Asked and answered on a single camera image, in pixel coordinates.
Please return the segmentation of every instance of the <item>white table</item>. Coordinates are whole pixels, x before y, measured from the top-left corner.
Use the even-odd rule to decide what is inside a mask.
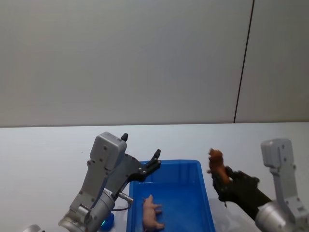
[[[225,164],[260,178],[259,188],[275,197],[272,175],[263,165],[260,143],[278,137],[292,140],[299,196],[309,207],[309,123],[96,126],[0,129],[0,230],[20,231],[37,223],[55,226],[81,188],[95,137],[109,131],[129,133],[127,153],[149,159],[157,148],[161,159],[201,162],[217,232],[257,232],[254,222],[235,204],[217,200],[208,169],[210,147],[224,153]],[[126,205],[117,200],[116,208]],[[126,212],[115,213],[113,231],[126,231]]]

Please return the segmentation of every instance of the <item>gray robot arm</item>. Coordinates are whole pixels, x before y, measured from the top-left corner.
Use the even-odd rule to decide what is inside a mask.
[[[105,132],[96,137],[87,162],[88,171],[81,190],[70,205],[58,227],[42,230],[32,225],[24,232],[96,232],[121,197],[131,203],[133,199],[122,193],[130,181],[143,181],[160,167],[158,149],[145,165],[125,153],[127,134],[121,139]]]
[[[232,179],[228,184],[212,173],[219,200],[236,203],[262,232],[309,232],[309,213],[297,194],[291,141],[265,141],[261,143],[261,149],[264,165],[273,174],[277,199],[271,201],[257,188],[259,179],[226,167],[226,173]]]
[[[261,149],[264,165],[273,174],[277,199],[259,208],[257,227],[263,232],[309,232],[309,213],[297,193],[291,141],[265,141]]]

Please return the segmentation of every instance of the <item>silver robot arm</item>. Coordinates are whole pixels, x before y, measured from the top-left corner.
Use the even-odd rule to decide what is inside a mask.
[[[261,149],[264,165],[273,174],[277,199],[259,208],[257,227],[263,232],[309,232],[309,213],[297,193],[291,141],[265,141]]]
[[[122,193],[130,181],[143,181],[160,167],[158,149],[145,165],[125,153],[127,134],[121,139],[105,132],[96,137],[87,162],[83,186],[61,219],[58,227],[42,230],[31,225],[24,232],[96,232],[121,197],[130,204],[133,199]]]

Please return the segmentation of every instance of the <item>brown toy animal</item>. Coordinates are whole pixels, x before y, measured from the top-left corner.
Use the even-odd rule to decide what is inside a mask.
[[[220,175],[224,183],[229,183],[231,180],[226,174],[225,166],[223,164],[223,154],[219,150],[210,149],[209,153],[209,168],[208,173],[215,172]]]
[[[153,232],[155,230],[161,230],[164,228],[164,224],[160,224],[156,221],[156,214],[162,212],[162,210],[156,210],[161,207],[160,204],[153,204],[153,196],[150,195],[144,200],[143,203],[143,228],[145,232]]]

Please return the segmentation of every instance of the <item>blue tray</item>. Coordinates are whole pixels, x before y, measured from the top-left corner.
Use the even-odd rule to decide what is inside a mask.
[[[142,232],[143,198],[150,194],[162,204],[157,220],[162,232],[215,232],[201,165],[196,160],[164,160],[143,183],[130,183],[134,203],[128,211],[126,232]]]

